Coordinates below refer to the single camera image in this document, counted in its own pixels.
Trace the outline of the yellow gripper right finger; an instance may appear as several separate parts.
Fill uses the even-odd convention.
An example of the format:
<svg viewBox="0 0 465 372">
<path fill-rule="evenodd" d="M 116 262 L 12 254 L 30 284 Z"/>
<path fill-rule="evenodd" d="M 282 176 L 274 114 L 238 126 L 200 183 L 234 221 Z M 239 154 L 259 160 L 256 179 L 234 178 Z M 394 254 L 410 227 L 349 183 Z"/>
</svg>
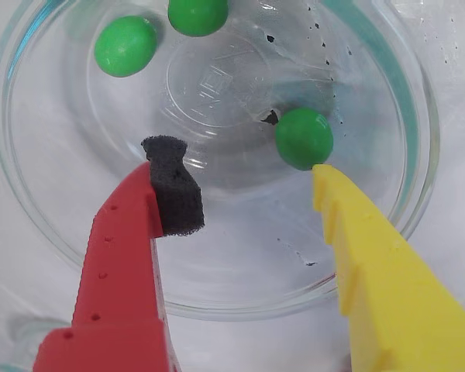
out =
<svg viewBox="0 0 465 372">
<path fill-rule="evenodd" d="M 465 309 L 341 171 L 313 167 L 355 371 L 465 371 Z"/>
</svg>

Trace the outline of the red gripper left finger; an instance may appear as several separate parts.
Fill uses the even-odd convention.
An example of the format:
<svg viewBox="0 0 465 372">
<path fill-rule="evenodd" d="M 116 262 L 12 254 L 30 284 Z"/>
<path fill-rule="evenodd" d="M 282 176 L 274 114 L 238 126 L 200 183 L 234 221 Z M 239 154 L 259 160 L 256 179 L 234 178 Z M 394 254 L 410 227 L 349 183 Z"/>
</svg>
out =
<svg viewBox="0 0 465 372">
<path fill-rule="evenodd" d="M 40 344 L 36 371 L 177 371 L 155 241 L 205 224 L 201 190 L 186 170 L 187 145 L 143 142 L 147 161 L 94 217 L 71 325 Z"/>
</svg>

